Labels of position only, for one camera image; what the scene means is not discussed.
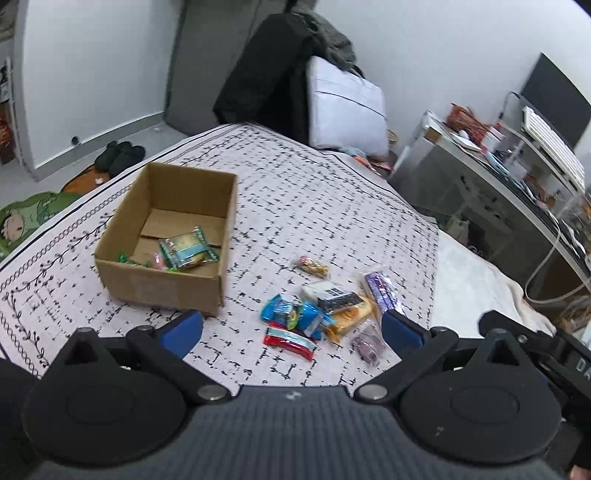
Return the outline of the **yellow orange cracker pack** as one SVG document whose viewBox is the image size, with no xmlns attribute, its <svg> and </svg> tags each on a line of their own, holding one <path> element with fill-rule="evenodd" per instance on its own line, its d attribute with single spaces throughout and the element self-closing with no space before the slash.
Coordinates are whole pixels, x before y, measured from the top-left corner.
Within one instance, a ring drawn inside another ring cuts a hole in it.
<svg viewBox="0 0 591 480">
<path fill-rule="evenodd" d="M 341 342 L 342 337 L 345 337 L 353 329 L 372 318 L 374 310 L 373 302 L 363 297 L 360 304 L 332 313 L 332 324 L 325 327 L 325 335 L 327 335 L 329 341 Z"/>
</svg>

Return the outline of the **teal gold snack packet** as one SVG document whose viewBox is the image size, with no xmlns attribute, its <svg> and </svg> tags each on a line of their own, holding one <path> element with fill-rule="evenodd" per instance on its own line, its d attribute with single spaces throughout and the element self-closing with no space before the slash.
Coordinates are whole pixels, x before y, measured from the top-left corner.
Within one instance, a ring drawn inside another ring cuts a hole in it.
<svg viewBox="0 0 591 480">
<path fill-rule="evenodd" d="M 187 233 L 159 239 L 158 246 L 167 266 L 177 271 L 219 260 L 200 226 L 195 226 Z"/>
</svg>

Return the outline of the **green snack packet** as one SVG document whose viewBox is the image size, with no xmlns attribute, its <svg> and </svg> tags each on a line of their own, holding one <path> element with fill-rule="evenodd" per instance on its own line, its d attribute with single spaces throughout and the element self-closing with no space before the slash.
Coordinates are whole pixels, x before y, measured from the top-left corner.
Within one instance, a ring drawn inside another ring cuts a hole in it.
<svg viewBox="0 0 591 480">
<path fill-rule="evenodd" d="M 125 253 L 120 252 L 118 254 L 118 258 L 117 258 L 119 263 L 123 263 L 123 264 L 127 264 L 127 265 L 132 265 L 132 266 L 141 266 L 141 267 L 145 267 L 145 268 L 151 268 L 152 267 L 152 263 L 149 261 L 146 262 L 138 262 L 136 260 L 133 260 L 132 258 L 130 258 L 129 256 L 127 256 Z"/>
</svg>

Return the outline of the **green cartoon floor mat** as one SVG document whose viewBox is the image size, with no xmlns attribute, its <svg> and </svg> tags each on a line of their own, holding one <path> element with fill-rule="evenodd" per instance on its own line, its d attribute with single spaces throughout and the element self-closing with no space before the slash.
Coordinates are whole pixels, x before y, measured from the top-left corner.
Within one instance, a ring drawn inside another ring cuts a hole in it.
<svg viewBox="0 0 591 480">
<path fill-rule="evenodd" d="M 71 192 L 41 192 L 1 209 L 0 256 L 4 260 L 32 233 L 80 198 Z"/>
</svg>

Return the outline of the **blue snack packet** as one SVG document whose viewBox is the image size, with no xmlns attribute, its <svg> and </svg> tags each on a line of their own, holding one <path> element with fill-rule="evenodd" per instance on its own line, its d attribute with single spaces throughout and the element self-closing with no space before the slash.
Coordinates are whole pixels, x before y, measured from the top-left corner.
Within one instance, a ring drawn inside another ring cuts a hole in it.
<svg viewBox="0 0 591 480">
<path fill-rule="evenodd" d="M 275 323 L 284 329 L 303 335 L 311 340 L 321 340 L 322 333 L 335 324 L 332 315 L 308 301 L 286 300 L 276 295 L 266 302 L 260 319 Z"/>
</svg>

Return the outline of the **red white snack bar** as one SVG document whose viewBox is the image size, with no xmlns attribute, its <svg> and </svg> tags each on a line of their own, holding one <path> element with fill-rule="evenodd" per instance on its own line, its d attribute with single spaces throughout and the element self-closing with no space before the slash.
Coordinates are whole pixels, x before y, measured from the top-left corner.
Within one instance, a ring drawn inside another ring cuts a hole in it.
<svg viewBox="0 0 591 480">
<path fill-rule="evenodd" d="M 263 344 L 290 351 L 310 362 L 314 359 L 317 349 L 317 345 L 310 339 L 274 325 L 266 327 Z"/>
</svg>

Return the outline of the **grey white pillow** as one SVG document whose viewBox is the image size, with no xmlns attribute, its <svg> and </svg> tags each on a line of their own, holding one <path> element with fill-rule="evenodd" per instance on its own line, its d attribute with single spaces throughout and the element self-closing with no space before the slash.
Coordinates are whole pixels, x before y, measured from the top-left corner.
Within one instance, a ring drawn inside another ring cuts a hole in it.
<svg viewBox="0 0 591 480">
<path fill-rule="evenodd" d="M 321 57 L 308 60 L 308 143 L 317 149 L 351 147 L 369 156 L 389 151 L 383 91 Z"/>
</svg>

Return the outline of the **black white snack packet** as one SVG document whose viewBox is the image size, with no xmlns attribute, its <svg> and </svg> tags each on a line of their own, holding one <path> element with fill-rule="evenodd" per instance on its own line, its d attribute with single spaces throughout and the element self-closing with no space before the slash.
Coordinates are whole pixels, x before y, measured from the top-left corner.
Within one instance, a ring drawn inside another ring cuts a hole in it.
<svg viewBox="0 0 591 480">
<path fill-rule="evenodd" d="M 329 280 L 301 287 L 301 297 L 325 313 L 332 314 L 363 303 L 363 298 L 353 291 L 344 290 Z"/>
</svg>

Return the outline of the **cardboard box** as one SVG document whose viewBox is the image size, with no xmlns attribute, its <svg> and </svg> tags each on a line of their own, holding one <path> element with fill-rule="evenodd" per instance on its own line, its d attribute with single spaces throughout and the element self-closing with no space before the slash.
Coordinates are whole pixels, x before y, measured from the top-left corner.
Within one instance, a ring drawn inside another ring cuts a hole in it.
<svg viewBox="0 0 591 480">
<path fill-rule="evenodd" d="M 103 286 L 122 301 L 217 315 L 237 203 L 231 173 L 146 165 L 95 250 Z"/>
</svg>

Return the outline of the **purple wafer pack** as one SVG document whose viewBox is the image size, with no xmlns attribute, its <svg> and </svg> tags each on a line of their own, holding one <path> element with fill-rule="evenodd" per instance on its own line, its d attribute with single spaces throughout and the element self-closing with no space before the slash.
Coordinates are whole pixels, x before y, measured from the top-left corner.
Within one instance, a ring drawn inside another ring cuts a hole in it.
<svg viewBox="0 0 591 480">
<path fill-rule="evenodd" d="M 390 276 L 383 270 L 370 271 L 362 276 L 363 291 L 377 307 L 378 317 L 382 319 L 384 313 L 394 310 L 405 315 L 405 309 Z"/>
</svg>

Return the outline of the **patterned white bed cover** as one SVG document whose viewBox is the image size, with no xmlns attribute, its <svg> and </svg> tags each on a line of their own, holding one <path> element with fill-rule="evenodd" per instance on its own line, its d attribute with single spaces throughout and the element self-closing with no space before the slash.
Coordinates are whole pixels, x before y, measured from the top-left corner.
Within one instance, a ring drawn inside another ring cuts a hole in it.
<svg viewBox="0 0 591 480">
<path fill-rule="evenodd" d="M 423 326 L 431 322 L 437 227 L 348 157 L 245 125 L 183 140 L 156 160 L 238 178 L 224 304 L 206 319 L 200 342 L 186 358 L 226 388 L 353 388 L 374 375 L 348 342 L 321 342 L 311 361 L 263 344 L 260 311 L 271 297 L 296 295 L 308 282 L 294 268 L 303 255 L 327 264 L 332 282 L 352 289 L 363 273 L 386 269 L 408 318 Z M 157 327 L 173 319 L 171 310 L 114 299 L 94 264 L 95 248 L 134 179 L 126 173 L 85 195 L 2 263 L 3 359 L 41 376 L 79 327 L 119 336 L 137 325 Z"/>
</svg>

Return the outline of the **white desk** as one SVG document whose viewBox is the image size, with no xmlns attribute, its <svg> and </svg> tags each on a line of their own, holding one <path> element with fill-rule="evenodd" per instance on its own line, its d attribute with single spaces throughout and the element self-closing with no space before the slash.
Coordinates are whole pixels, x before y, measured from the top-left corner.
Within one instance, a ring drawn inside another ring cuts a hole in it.
<svg viewBox="0 0 591 480">
<path fill-rule="evenodd" d="M 477 227 L 476 249 L 538 300 L 590 291 L 590 270 L 564 226 L 486 157 L 465 148 L 430 110 L 389 178 L 411 205 Z"/>
</svg>

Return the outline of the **clear purple candy packet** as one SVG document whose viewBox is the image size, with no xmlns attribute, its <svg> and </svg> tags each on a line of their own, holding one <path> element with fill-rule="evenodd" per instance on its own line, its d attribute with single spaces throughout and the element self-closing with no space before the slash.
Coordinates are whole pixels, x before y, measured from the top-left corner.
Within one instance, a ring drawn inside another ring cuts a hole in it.
<svg viewBox="0 0 591 480">
<path fill-rule="evenodd" d="M 363 323 L 359 332 L 353 336 L 352 347 L 363 362 L 370 366 L 378 365 L 387 347 L 380 325 L 375 320 Z"/>
</svg>

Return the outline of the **black slippers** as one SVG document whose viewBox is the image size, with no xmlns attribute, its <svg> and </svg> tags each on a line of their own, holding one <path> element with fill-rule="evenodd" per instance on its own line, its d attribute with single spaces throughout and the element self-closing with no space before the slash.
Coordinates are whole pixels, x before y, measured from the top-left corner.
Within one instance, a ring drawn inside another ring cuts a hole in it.
<svg viewBox="0 0 591 480">
<path fill-rule="evenodd" d="M 106 173 L 114 178 L 124 170 L 141 162 L 145 158 L 145 149 L 132 145 L 128 141 L 111 141 L 105 150 L 95 159 L 94 167 L 99 173 Z"/>
</svg>

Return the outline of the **white keyboard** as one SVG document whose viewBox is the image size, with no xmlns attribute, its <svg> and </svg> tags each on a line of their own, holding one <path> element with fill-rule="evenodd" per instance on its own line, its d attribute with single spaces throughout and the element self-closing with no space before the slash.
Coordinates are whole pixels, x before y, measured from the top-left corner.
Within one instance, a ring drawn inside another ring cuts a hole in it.
<svg viewBox="0 0 591 480">
<path fill-rule="evenodd" d="M 561 169 L 573 186 L 584 193 L 585 171 L 571 148 L 533 108 L 524 106 L 522 111 L 525 133 L 539 144 L 541 149 Z"/>
</svg>

